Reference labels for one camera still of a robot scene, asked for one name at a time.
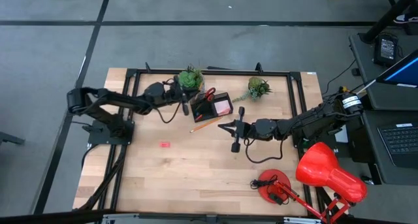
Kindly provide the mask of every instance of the lamp arm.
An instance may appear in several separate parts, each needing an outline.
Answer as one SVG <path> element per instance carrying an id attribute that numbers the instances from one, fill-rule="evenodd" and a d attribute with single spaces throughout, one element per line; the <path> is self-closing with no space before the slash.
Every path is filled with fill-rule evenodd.
<path id="1" fill-rule="evenodd" d="M 315 208 L 310 206 L 307 202 L 299 198 L 299 195 L 296 193 L 296 191 L 293 191 L 287 185 L 279 182 L 278 180 L 276 180 L 273 183 L 273 185 L 276 186 L 279 191 L 283 191 L 288 196 L 288 199 L 297 201 L 300 205 L 305 207 L 309 212 L 311 212 L 313 215 L 318 217 L 324 223 L 334 223 L 341 215 L 344 214 L 346 210 L 348 210 L 351 207 L 350 203 L 348 203 L 348 201 L 346 201 L 344 198 L 340 196 L 336 196 L 336 198 L 327 206 L 327 208 L 325 208 L 325 211 L 321 214 Z M 269 195 L 269 198 L 276 201 L 278 204 L 282 204 L 284 201 L 284 200 L 281 200 L 281 198 L 274 193 L 271 193 Z M 335 215 L 331 217 L 329 216 L 329 211 L 334 206 L 336 206 L 337 202 L 341 202 L 342 204 L 344 204 L 344 206 Z"/>

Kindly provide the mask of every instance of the chair leg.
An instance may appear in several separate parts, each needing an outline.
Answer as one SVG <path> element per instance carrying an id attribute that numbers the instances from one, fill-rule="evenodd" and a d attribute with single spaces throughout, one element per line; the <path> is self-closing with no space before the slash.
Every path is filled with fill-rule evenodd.
<path id="1" fill-rule="evenodd" d="M 1 142 L 11 142 L 17 145 L 22 145 L 25 140 L 18 138 L 16 136 L 8 135 L 7 133 L 0 132 L 0 141 Z"/>

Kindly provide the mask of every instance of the lamp base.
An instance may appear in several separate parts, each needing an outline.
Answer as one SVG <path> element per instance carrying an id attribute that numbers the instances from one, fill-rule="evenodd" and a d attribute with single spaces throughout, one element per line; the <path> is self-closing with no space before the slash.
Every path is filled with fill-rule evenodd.
<path id="1" fill-rule="evenodd" d="M 280 170 L 277 169 L 269 169 L 264 171 L 260 176 L 260 181 L 269 181 L 272 178 L 277 176 L 277 181 L 281 182 L 283 185 L 286 185 L 289 189 L 291 189 L 290 181 L 287 176 Z M 271 202 L 273 204 L 277 204 L 276 201 L 269 198 L 269 194 L 273 193 L 277 195 L 283 202 L 286 201 L 289 197 L 283 192 L 282 189 L 276 187 L 275 185 L 266 185 L 263 187 L 258 188 L 260 196 L 266 200 L 267 202 Z"/>

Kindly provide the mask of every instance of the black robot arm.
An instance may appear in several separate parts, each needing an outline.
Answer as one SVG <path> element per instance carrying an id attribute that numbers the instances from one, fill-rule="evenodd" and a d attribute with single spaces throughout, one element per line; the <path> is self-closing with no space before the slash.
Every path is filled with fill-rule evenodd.
<path id="1" fill-rule="evenodd" d="M 164 85 L 170 87 L 165 91 Z M 185 115 L 189 114 L 187 102 L 192 99 L 199 91 L 197 89 L 182 88 L 178 82 L 178 77 L 174 76 L 171 82 L 156 82 L 145 89 L 144 94 L 137 97 L 130 97 L 105 88 L 75 88 L 68 92 L 67 103 L 68 111 L 71 114 L 81 116 L 87 114 L 95 120 L 106 125 L 110 137 L 124 137 L 125 124 L 119 114 L 111 114 L 101 108 L 105 104 L 122 106 L 132 109 L 133 112 L 141 115 L 149 114 L 153 109 L 167 106 L 173 103 L 181 103 Z"/>
<path id="2" fill-rule="evenodd" d="M 248 143 L 249 139 L 269 141 L 272 139 L 283 142 L 289 135 L 298 135 L 312 139 L 323 133 L 334 134 L 340 131 L 347 120 L 360 116 L 362 104 L 352 93 L 331 95 L 324 103 L 288 120 L 259 119 L 255 123 L 242 121 L 244 108 L 239 109 L 240 119 L 218 127 L 228 131 L 235 137 L 232 152 L 240 151 L 239 138 Z"/>

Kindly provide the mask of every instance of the yellow pencil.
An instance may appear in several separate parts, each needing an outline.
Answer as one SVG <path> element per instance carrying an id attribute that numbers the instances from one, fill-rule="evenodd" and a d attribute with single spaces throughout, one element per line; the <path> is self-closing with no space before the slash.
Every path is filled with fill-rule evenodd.
<path id="1" fill-rule="evenodd" d="M 194 128 L 194 129 L 190 130 L 190 133 L 192 133 L 192 132 L 194 132 L 194 131 L 198 131 L 199 129 L 201 129 L 201 128 L 203 128 L 203 127 L 206 127 L 206 126 L 210 125 L 211 123 L 213 123 L 213 122 L 216 122 L 216 121 L 220 120 L 221 118 L 222 118 L 222 117 L 219 117 L 219 118 L 216 118 L 216 119 L 214 119 L 214 120 L 209 121 L 208 123 L 202 124 L 201 126 L 198 126 L 198 127 Z"/>

